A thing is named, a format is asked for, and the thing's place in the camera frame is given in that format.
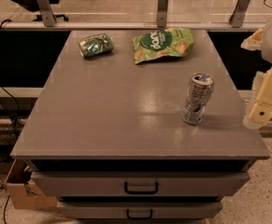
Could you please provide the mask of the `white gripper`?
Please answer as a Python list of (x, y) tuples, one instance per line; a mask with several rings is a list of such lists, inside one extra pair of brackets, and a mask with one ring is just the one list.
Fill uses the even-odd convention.
[[(242, 49), (260, 50), (262, 58), (272, 63), (272, 17), (265, 28), (261, 27), (246, 38), (240, 45)], [(272, 119), (272, 67), (257, 72), (252, 83), (252, 95), (246, 107), (243, 125), (248, 129), (260, 129)]]

